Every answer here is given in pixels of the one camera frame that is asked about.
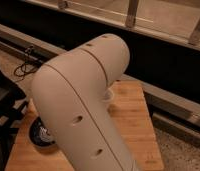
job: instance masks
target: metal railing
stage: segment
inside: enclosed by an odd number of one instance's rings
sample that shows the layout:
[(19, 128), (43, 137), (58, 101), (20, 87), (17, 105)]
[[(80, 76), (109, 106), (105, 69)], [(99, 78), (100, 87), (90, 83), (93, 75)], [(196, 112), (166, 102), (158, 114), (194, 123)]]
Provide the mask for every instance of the metal railing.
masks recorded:
[[(200, 18), (196, 26), (194, 27), (194, 30), (190, 34), (190, 36), (186, 38), (184, 38), (183, 36), (182, 38), (179, 38), (180, 36), (172, 35), (171, 33), (169, 34), (168, 32), (165, 33), (164, 31), (162, 32), (160, 30), (153, 31), (152, 28), (137, 26), (137, 21), (140, 21), (140, 20), (148, 22), (148, 23), (150, 22), (153, 23), (153, 21), (150, 21), (150, 20), (148, 21), (147, 19), (137, 17), (137, 9), (141, 0), (129, 0), (129, 2), (126, 1), (125, 3), (128, 3), (128, 8), (127, 8), (127, 11), (125, 11), (125, 13), (112, 11), (109, 9), (104, 9), (104, 7), (102, 6), (98, 7), (98, 6), (88, 5), (84, 3), (86, 1), (84, 2), (71, 1), (71, 0), (24, 0), (24, 1), (45, 6), (48, 8), (53, 8), (55, 10), (60, 10), (62, 12), (81, 15), (83, 17), (94, 19), (94, 20), (96, 19), (97, 21), (101, 21), (101, 22), (103, 22), (104, 20), (104, 22), (107, 24), (115, 25), (117, 27), (128, 29), (130, 31), (139, 32), (141, 34), (146, 34), (148, 36), (160, 38), (162, 40), (166, 40), (172, 43), (176, 43), (176, 44), (180, 44), (180, 45), (184, 45), (190, 48), (200, 50)], [(200, 9), (200, 0), (155, 0), (155, 1), (183, 5), (183, 6)], [(106, 17), (100, 16), (99, 12), (106, 14)], [(112, 21), (112, 18), (117, 18), (118, 21)]]

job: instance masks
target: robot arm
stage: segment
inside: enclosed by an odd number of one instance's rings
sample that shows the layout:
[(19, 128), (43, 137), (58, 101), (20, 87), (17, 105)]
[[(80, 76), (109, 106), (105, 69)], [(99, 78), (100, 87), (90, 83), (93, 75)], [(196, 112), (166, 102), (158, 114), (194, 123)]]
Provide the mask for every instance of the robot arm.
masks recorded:
[(37, 111), (77, 171), (139, 170), (102, 102), (128, 63), (125, 42), (105, 34), (50, 60), (35, 75)]

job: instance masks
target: screw hole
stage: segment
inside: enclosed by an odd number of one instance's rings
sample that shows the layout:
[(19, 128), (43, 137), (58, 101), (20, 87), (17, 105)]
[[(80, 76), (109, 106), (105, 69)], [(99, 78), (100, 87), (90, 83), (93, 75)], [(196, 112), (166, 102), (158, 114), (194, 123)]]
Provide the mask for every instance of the screw hole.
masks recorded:
[(82, 119), (83, 119), (82, 116), (77, 116), (76, 118), (73, 119), (72, 125), (75, 126), (76, 124), (78, 124), (79, 122), (81, 122)]
[(87, 43), (87, 44), (86, 44), (86, 46), (90, 46), (90, 47), (91, 47), (91, 46), (93, 46), (93, 45), (92, 45), (92, 44), (90, 44), (90, 43)]
[(103, 149), (99, 149), (97, 150), (93, 155), (92, 155), (92, 159), (96, 159), (100, 154), (102, 154)]

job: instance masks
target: speckled floor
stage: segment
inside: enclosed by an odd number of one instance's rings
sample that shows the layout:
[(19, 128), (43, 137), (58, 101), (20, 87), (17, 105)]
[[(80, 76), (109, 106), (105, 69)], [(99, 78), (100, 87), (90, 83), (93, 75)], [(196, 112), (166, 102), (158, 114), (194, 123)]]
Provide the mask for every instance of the speckled floor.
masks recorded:
[[(14, 69), (22, 63), (21, 60), (0, 50), (0, 68), (3, 73), (13, 81), (19, 78), (13, 75)], [(28, 75), (18, 85), (30, 97), (30, 83), (33, 75)], [(155, 128), (157, 141), (163, 157), (165, 171), (200, 171), (200, 149), (174, 137), (160, 129)]]

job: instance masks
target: chair leg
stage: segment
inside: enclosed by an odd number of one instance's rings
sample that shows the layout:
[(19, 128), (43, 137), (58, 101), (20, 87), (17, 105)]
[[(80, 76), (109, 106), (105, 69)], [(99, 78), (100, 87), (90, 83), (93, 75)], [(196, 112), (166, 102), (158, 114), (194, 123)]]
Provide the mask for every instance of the chair leg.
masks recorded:
[(9, 157), (8, 138), (6, 136), (0, 137), (0, 146), (1, 146), (1, 152), (2, 152), (2, 157), (3, 157), (3, 164), (5, 166)]

